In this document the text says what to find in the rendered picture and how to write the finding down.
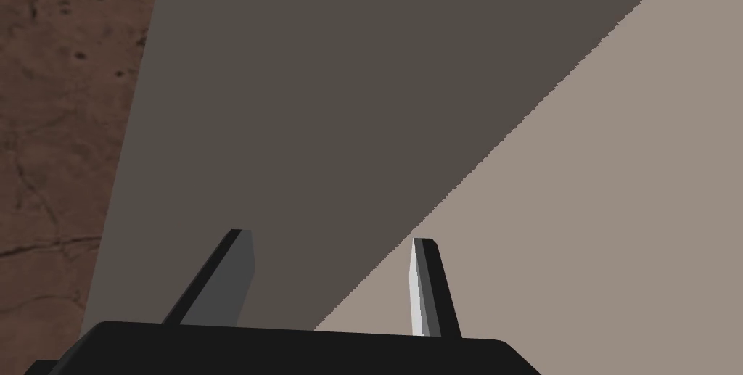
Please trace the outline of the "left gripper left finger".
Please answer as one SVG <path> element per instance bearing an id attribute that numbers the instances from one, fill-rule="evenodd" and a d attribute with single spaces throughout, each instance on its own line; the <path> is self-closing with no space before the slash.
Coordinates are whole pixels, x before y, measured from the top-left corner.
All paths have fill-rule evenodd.
<path id="1" fill-rule="evenodd" d="M 235 327 L 254 273 L 252 232 L 229 230 L 163 323 Z"/>

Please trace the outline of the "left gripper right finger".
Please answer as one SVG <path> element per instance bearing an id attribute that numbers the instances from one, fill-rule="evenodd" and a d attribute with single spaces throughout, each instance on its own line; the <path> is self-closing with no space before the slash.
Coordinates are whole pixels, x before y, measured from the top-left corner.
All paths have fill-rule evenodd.
<path id="1" fill-rule="evenodd" d="M 433 239 L 412 239 L 409 294 L 414 336 L 462 337 L 440 250 Z"/>

